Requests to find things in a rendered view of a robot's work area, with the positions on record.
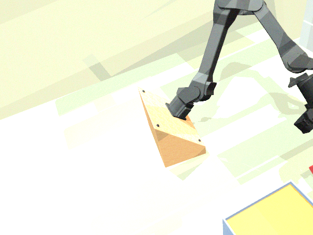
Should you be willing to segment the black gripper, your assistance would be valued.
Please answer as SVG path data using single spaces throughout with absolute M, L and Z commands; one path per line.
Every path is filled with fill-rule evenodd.
M 313 106 L 313 104 L 312 104 L 312 102 L 313 102 L 313 97 L 311 97 L 311 98 L 309 98 L 309 99 L 306 99 L 306 102 L 307 102 L 307 104 L 309 105 L 309 107 L 312 107 Z M 310 132 L 310 131 L 309 131 Z M 305 132 L 305 133 L 309 133 L 308 131 L 307 132 Z M 303 133 L 303 132 L 302 132 Z M 305 133 L 303 133 L 303 134 L 305 134 Z

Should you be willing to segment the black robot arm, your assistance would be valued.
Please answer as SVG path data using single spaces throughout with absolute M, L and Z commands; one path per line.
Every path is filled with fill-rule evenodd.
M 194 107 L 194 102 L 207 101 L 214 95 L 217 82 L 213 73 L 221 53 L 229 27 L 237 15 L 255 15 L 275 43 L 285 68 L 292 73 L 313 70 L 313 58 L 295 43 L 284 31 L 268 9 L 264 0 L 215 0 L 213 27 L 201 61 L 198 73 L 189 87 L 181 87 L 169 103 L 165 103 L 173 117 L 187 120 L 186 116 Z M 303 97 L 313 97 L 313 74 L 304 73 L 297 78 L 290 77 L 289 88 L 297 85 Z M 294 125 L 303 133 L 313 130 L 313 106 L 305 105 L 307 110 Z

